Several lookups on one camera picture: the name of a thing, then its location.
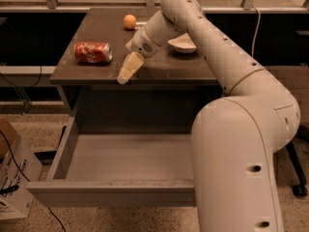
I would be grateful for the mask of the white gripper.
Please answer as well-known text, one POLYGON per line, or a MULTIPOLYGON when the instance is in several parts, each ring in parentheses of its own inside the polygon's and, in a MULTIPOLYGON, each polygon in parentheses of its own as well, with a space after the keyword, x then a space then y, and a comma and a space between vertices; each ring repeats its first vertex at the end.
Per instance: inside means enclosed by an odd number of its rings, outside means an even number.
POLYGON ((139 28, 133 38, 126 43, 131 51, 125 58, 117 81, 126 84, 132 76, 143 66, 144 58, 151 58, 158 52, 158 45, 148 36, 144 27, 139 28))

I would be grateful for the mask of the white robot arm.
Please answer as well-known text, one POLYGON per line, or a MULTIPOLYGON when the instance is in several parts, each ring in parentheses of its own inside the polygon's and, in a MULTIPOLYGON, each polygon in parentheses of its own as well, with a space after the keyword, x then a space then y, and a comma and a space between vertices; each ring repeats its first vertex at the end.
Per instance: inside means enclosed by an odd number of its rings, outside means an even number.
POLYGON ((192 171, 201 232, 285 232, 273 155, 294 138, 300 108, 267 69, 209 22, 196 0, 160 0, 127 43, 125 84, 168 41, 187 34, 223 89, 197 114, 192 171))

